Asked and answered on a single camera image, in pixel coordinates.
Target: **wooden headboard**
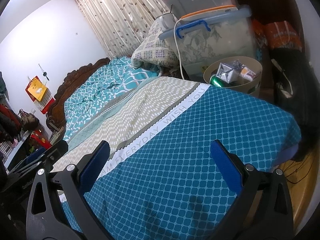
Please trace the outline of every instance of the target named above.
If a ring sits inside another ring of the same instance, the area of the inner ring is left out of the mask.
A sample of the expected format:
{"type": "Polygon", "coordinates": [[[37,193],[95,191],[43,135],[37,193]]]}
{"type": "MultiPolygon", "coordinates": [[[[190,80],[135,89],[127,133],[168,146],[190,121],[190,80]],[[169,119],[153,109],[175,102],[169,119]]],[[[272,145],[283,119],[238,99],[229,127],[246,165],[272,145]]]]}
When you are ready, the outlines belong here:
{"type": "Polygon", "coordinates": [[[64,102],[80,87],[87,79],[100,67],[109,64],[109,58],[103,58],[97,61],[96,64],[91,63],[87,66],[82,66],[78,70],[74,70],[65,77],[63,84],[58,88],[54,96],[55,102],[49,107],[46,114],[47,127],[54,132],[55,129],[50,125],[53,123],[57,128],[65,127],[66,117],[64,115],[64,102]]]}

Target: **curtain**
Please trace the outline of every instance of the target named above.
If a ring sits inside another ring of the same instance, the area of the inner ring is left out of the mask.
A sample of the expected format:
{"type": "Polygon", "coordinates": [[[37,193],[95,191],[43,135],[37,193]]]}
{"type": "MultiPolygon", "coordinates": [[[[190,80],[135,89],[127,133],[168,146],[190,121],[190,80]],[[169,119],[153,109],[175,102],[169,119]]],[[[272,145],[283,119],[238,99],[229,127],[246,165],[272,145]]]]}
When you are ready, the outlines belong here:
{"type": "Polygon", "coordinates": [[[109,57],[130,56],[155,18],[168,8],[161,0],[76,0],[109,57]]]}

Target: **round trash bin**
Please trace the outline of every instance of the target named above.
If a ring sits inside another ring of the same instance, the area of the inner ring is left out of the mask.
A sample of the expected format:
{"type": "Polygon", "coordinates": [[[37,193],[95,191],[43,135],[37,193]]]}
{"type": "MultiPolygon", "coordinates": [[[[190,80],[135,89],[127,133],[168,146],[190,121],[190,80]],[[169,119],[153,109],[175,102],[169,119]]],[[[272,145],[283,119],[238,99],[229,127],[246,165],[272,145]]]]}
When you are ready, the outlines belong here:
{"type": "Polygon", "coordinates": [[[242,77],[239,77],[239,81],[244,81],[243,85],[238,85],[234,87],[227,87],[229,89],[239,91],[245,94],[249,94],[254,97],[259,96],[260,91],[260,84],[261,84],[261,77],[262,77],[262,65],[255,60],[254,58],[250,57],[244,57],[244,56],[236,56],[236,57],[226,57],[221,60],[216,61],[215,63],[211,64],[203,74],[204,80],[210,84],[210,78],[212,74],[216,73],[219,65],[221,62],[228,63],[235,60],[239,60],[243,65],[246,65],[250,70],[252,70],[255,73],[260,73],[253,81],[251,82],[245,82],[245,80],[242,77]]]}

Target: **screw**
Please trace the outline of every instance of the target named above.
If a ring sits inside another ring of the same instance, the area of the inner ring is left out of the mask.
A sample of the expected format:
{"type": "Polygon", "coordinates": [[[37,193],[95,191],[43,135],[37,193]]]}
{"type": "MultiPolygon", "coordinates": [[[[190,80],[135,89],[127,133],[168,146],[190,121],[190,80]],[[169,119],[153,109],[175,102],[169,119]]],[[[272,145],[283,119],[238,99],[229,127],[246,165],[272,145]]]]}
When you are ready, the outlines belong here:
{"type": "Polygon", "coordinates": [[[42,175],[42,174],[44,174],[44,169],[39,169],[38,175],[42,175]]]}
{"type": "Polygon", "coordinates": [[[281,170],[281,169],[276,169],[276,174],[278,174],[278,175],[282,175],[282,174],[283,174],[283,172],[282,172],[282,170],[281,170]]]}
{"type": "Polygon", "coordinates": [[[246,165],[245,165],[245,169],[246,169],[247,171],[253,171],[253,170],[254,170],[254,167],[253,167],[251,164],[246,164],[246,165]]]}
{"type": "Polygon", "coordinates": [[[73,171],[75,169],[75,165],[74,164],[70,164],[67,166],[67,171],[73,171]]]}

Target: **cup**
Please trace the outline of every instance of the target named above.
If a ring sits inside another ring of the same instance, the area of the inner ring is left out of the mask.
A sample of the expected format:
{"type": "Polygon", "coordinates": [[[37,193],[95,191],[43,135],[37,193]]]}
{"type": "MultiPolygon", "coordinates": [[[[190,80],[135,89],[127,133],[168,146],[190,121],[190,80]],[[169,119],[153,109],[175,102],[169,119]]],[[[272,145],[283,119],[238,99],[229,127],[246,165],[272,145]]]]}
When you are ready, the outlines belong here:
{"type": "Polygon", "coordinates": [[[173,29],[176,24],[173,13],[170,12],[160,15],[157,20],[163,32],[173,29]]]}

